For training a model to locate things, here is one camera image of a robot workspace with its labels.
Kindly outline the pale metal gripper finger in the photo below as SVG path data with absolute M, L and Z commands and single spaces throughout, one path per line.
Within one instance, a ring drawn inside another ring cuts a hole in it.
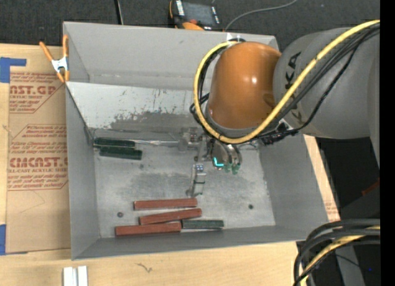
M 204 185 L 206 182 L 206 172 L 204 170 L 204 165 L 199 163 L 195 165 L 194 177 L 192 185 L 192 195 L 198 196 L 203 194 Z
M 200 128 L 182 128 L 178 141 L 178 150 L 182 153 L 189 148 L 196 148 L 202 141 L 203 131 Z

